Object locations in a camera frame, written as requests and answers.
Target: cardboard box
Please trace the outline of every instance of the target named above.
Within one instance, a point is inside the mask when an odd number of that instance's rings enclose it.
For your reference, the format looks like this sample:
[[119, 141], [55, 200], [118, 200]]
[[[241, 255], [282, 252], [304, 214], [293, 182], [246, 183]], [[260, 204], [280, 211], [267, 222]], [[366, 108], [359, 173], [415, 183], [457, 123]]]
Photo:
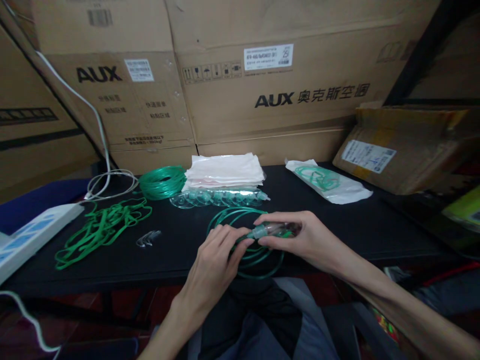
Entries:
[[242, 155], [253, 153], [262, 166], [284, 165], [285, 159], [331, 161], [348, 130], [320, 130], [316, 132], [280, 135], [242, 141], [199, 145], [198, 153], [203, 156]]
[[85, 135], [0, 151], [0, 204], [99, 161]]
[[98, 161], [92, 144], [0, 26], [0, 203]]
[[198, 145], [349, 127], [439, 0], [166, 0]]
[[[193, 140], [162, 1], [34, 1], [40, 50], [100, 113], [111, 151]], [[92, 111], [73, 99], [101, 145]]]
[[197, 148], [194, 145], [150, 150], [115, 151], [110, 154], [121, 169], [128, 169], [135, 175], [143, 175], [166, 166], [181, 165], [184, 169], [190, 169], [192, 155], [198, 155]]
[[427, 190], [479, 147], [478, 112], [358, 108], [333, 164], [396, 195]]
[[0, 48], [0, 142], [77, 129], [2, 27]]
[[480, 12], [463, 20], [408, 96], [410, 99], [476, 99], [480, 94]]

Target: coiled green tube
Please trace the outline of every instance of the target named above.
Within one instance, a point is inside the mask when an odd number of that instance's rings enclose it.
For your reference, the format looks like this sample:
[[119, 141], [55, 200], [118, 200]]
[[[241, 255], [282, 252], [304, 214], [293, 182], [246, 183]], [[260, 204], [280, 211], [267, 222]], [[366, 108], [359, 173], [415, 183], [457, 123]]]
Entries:
[[182, 191], [187, 178], [181, 166], [166, 166], [147, 172], [138, 179], [141, 192], [148, 200], [168, 199]]
[[[267, 214], [267, 212], [266, 211], [261, 211], [261, 210], [255, 209], [255, 208], [251, 208], [251, 207], [242, 207], [242, 206], [226, 208], [225, 210], [222, 210], [217, 215], [215, 215], [215, 217], [210, 221], [210, 224], [208, 224], [208, 229], [206, 230], [207, 237], [208, 237], [211, 229], [214, 229], [217, 225], [226, 222], [225, 220], [227, 218], [229, 218], [229, 217], [231, 217], [232, 215], [235, 215], [235, 214], [237, 214], [237, 216], [232, 221], [230, 221], [228, 223], [229, 225], [233, 225], [238, 219], [240, 219], [241, 217], [243, 217], [245, 215], [248, 215], [248, 214], [260, 214], [261, 215], [261, 214]], [[288, 237], [288, 236], [291, 236], [291, 233], [285, 234], [285, 237]], [[245, 238], [245, 236], [239, 238], [236, 241], [236, 243], [238, 244], [244, 238]], [[236, 247], [237, 246], [235, 245], [231, 249], [231, 251], [233, 252], [233, 250], [235, 250]], [[266, 246], [259, 246], [257, 248], [248, 248], [246, 251], [247, 251], [247, 253], [241, 258], [240, 265], [238, 266], [239, 270], [248, 269], [248, 268], [251, 268], [252, 266], [254, 266], [256, 264], [261, 263], [272, 253], [272, 251], [270, 251], [269, 248], [266, 247]], [[263, 280], [263, 279], [269, 278], [280, 269], [280, 267], [282, 266], [282, 262], [284, 260], [284, 256], [285, 256], [285, 254], [282, 251], [281, 254], [280, 254], [280, 258], [278, 260], [277, 265], [271, 271], [269, 271], [268, 273], [266, 273], [264, 275], [258, 275], [258, 276], [249, 275], [249, 274], [244, 273], [243, 271], [239, 271], [238, 275], [241, 276], [242, 278], [252, 279], [252, 280]]]
[[320, 166], [299, 166], [295, 169], [295, 173], [323, 192], [340, 186], [340, 176], [336, 172]]

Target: white cable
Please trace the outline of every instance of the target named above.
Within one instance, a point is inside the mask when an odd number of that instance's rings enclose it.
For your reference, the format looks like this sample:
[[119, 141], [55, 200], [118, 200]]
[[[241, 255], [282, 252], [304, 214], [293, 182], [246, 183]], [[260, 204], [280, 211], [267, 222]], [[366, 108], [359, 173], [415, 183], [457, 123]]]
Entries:
[[[54, 69], [54, 67], [52, 66], [52, 64], [47, 60], [47, 58], [40, 52], [40, 51], [37, 51], [36, 52], [38, 54], [38, 56], [45, 62], [45, 64], [47, 65], [47, 67], [51, 70], [51, 72], [53, 73], [53, 75], [55, 75], [57, 77], [57, 79], [68, 89], [70, 90], [72, 93], [74, 93], [80, 100], [82, 100], [85, 104], [88, 105], [88, 107], [93, 111], [93, 113], [95, 114], [95, 117], [96, 117], [96, 121], [98, 123], [98, 129], [100, 130], [100, 137], [101, 137], [101, 142], [103, 144], [103, 148], [105, 150], [105, 161], [106, 161], [106, 172], [103, 173], [103, 174], [100, 174], [100, 175], [97, 175], [95, 177], [93, 177], [90, 182], [88, 183], [87, 185], [87, 193], [84, 197], [84, 200], [82, 201], [82, 203], [84, 202], [88, 202], [88, 201], [99, 201], [99, 200], [106, 200], [106, 199], [111, 199], [111, 198], [116, 198], [118, 196], [121, 196], [121, 195], [124, 195], [124, 194], [128, 194], [129, 192], [133, 191], [138, 185], [139, 185], [139, 181], [138, 179], [134, 176], [134, 174], [129, 171], [129, 170], [125, 170], [125, 169], [116, 169], [116, 170], [112, 170], [111, 167], [110, 167], [110, 154], [109, 154], [109, 150], [107, 148], [107, 141], [105, 140], [105, 133], [104, 133], [104, 127], [103, 127], [103, 124], [102, 124], [102, 119], [100, 118], [100, 114], [99, 112], [97, 111], [97, 109], [91, 104], [89, 103], [82, 95], [80, 95], [78, 92], [76, 92], [70, 85], [67, 84], [67, 82], [58, 74], [58, 72]], [[118, 193], [116, 195], [112, 195], [112, 196], [100, 196], [100, 194], [102, 194], [106, 189], [107, 187], [109, 186], [110, 184], [110, 177], [111, 175], [124, 175], [124, 176], [128, 176], [129, 178], [132, 178], [132, 184], [131, 186], [121, 192], [121, 193]], [[97, 193], [93, 193], [94, 189], [95, 189], [95, 186], [100, 182], [101, 179], [103, 179], [104, 177], [106, 176], [106, 182], [105, 182], [105, 185], [103, 186], [103, 188], [98, 191]]]
[[60, 351], [62, 350], [62, 347], [61, 346], [50, 347], [45, 343], [44, 337], [42, 335], [42, 328], [40, 327], [39, 321], [36, 318], [34, 318], [32, 315], [30, 315], [30, 313], [25, 308], [25, 305], [22, 302], [22, 300], [20, 299], [20, 297], [16, 293], [14, 293], [13, 291], [7, 291], [7, 290], [0, 291], [0, 296], [1, 295], [9, 296], [13, 300], [15, 300], [18, 308], [20, 309], [21, 314], [23, 315], [23, 317], [25, 319], [27, 319], [29, 322], [31, 322], [32, 325], [35, 327], [36, 339], [38, 341], [38, 345], [40, 345], [40, 348], [46, 353], [56, 352], [55, 356], [53, 357], [53, 360], [56, 360], [57, 357], [60, 354]]

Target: white power strip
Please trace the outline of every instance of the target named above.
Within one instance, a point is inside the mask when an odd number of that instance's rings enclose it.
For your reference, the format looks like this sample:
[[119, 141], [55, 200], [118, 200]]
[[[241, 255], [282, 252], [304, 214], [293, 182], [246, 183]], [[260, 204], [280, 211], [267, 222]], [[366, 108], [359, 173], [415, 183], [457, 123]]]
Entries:
[[78, 204], [51, 207], [0, 245], [0, 285], [83, 210]]

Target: barcode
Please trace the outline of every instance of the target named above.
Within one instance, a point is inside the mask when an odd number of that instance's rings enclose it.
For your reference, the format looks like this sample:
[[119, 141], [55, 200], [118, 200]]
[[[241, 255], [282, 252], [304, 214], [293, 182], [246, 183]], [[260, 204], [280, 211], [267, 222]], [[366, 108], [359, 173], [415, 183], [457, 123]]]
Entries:
[[106, 28], [113, 25], [112, 13], [109, 9], [87, 10], [88, 22], [91, 26]]
[[130, 67], [128, 70], [131, 72], [149, 72], [151, 71], [149, 67]]

